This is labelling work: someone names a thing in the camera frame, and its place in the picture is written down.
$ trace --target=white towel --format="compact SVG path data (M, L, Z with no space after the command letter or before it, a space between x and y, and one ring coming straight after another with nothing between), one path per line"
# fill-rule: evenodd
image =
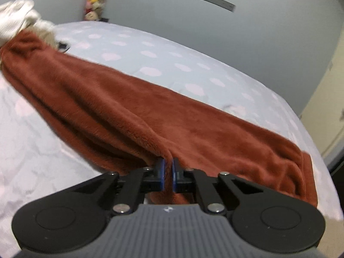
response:
M54 31L55 25L42 20L33 6L32 0L15 0L0 5L0 47L29 25L49 32Z

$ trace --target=bed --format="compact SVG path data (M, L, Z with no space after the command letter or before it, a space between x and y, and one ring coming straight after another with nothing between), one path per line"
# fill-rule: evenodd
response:
M248 75L153 34L103 22L58 25L67 53L164 86L279 133L312 158L323 215L343 219L330 174L287 102ZM17 209L102 172L63 143L0 74L0 256L19 247L11 232Z

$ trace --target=brown towel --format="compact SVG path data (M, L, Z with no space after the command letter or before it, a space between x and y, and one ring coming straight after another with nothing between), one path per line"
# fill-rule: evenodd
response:
M167 159L156 203L171 191L171 160L228 171L317 206L310 156L276 133L167 88L59 53L29 31L0 49L6 79L52 129L85 158L126 174Z

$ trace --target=door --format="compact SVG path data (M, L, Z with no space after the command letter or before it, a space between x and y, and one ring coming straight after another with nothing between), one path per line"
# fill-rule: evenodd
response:
M344 29L323 79L302 112L302 123L325 157L344 130Z

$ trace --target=gray ribbed grip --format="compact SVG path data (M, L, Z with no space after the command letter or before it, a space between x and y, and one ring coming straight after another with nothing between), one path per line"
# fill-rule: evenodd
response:
M73 252L44 255L24 250L16 258L325 258L315 248L294 254L259 250L243 241L223 216L199 205L140 205L112 218L103 234Z

